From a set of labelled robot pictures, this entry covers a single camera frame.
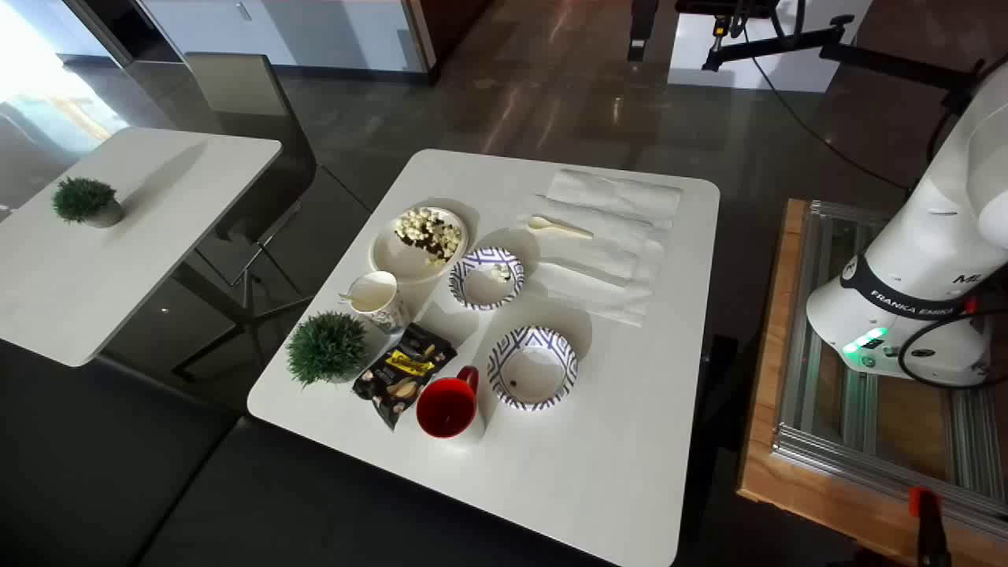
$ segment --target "white table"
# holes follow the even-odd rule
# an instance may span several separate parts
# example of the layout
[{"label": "white table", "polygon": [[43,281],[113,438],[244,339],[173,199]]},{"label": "white table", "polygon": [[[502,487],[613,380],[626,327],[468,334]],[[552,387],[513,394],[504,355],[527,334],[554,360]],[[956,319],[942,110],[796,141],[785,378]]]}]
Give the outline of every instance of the white table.
[{"label": "white table", "polygon": [[275,140],[116,132],[59,180],[111,185],[126,213],[119,224],[57,218],[58,180],[0,223],[0,339],[69,366],[94,358],[279,151]]},{"label": "white table", "polygon": [[[304,318],[340,309],[337,294],[369,269],[372,239],[403,210],[420,202],[444,206],[466,220],[471,241],[479,243],[489,233],[514,227],[522,200],[544,193],[553,174],[564,166],[682,190],[643,327],[524,295],[496,312],[477,314],[452,299],[444,279],[437,282],[419,323],[456,341],[459,356],[442,374],[454,375],[465,364],[481,371],[479,396],[487,431],[480,445],[465,453],[426,437],[414,409],[390,433],[350,384],[302,388],[286,369],[285,348],[252,388],[248,407],[262,420],[618,565],[664,567],[675,557],[679,536],[718,219],[714,185],[420,151],[403,168]],[[501,238],[509,237],[518,236],[498,233],[493,238],[503,243]],[[429,291],[408,290],[414,310]],[[498,404],[485,375],[490,346],[505,331],[527,323],[556,328],[581,357],[580,377],[571,394],[538,413]]]}]

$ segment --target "spoon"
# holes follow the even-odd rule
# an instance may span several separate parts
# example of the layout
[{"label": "spoon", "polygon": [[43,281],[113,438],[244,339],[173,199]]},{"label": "spoon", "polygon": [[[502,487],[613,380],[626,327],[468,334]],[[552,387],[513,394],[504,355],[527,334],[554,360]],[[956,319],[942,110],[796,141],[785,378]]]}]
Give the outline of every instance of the spoon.
[{"label": "spoon", "polygon": [[594,238],[595,235],[587,230],[582,230],[580,228],[575,228],[573,226],[566,226],[559,223],[554,223],[548,219],[540,217],[538,215],[532,215],[528,217],[528,228],[529,230],[559,230],[565,232],[572,236],[577,236],[579,238]]}]

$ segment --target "napkin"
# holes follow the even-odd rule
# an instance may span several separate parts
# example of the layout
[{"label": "napkin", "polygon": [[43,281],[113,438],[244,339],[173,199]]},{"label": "napkin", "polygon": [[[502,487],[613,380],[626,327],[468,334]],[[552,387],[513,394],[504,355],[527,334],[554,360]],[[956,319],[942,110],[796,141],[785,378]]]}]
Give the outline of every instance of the napkin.
[{"label": "napkin", "polygon": [[539,263],[527,277],[551,300],[640,326],[665,257],[678,188],[560,169],[545,195],[524,203],[531,215],[588,230],[592,239],[532,231]]}]

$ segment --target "red mug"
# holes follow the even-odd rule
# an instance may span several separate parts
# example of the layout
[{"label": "red mug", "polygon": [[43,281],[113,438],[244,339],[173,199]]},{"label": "red mug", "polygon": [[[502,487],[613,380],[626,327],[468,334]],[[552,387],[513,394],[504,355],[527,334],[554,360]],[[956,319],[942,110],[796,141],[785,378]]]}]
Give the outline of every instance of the red mug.
[{"label": "red mug", "polygon": [[416,401],[416,421],[427,435],[471,445],[483,437],[485,425],[476,400],[480,371],[466,366],[456,377],[427,384]]}]

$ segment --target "blue and white bowl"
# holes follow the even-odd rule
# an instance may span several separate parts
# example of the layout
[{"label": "blue and white bowl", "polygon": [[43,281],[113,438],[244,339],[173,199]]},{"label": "blue and white bowl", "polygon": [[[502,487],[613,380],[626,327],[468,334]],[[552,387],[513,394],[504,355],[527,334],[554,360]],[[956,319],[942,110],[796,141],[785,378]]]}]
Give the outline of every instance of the blue and white bowl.
[{"label": "blue and white bowl", "polygon": [[490,350],[490,387],[501,402],[528,412],[556,405],[578,380],[578,355],[562,335],[522,327]]},{"label": "blue and white bowl", "polygon": [[[510,278],[499,281],[494,269],[504,269]],[[466,254],[454,266],[448,277],[452,296],[466,309],[492,311],[513,301],[525,285],[525,267],[518,256],[504,248],[479,248]]]}]

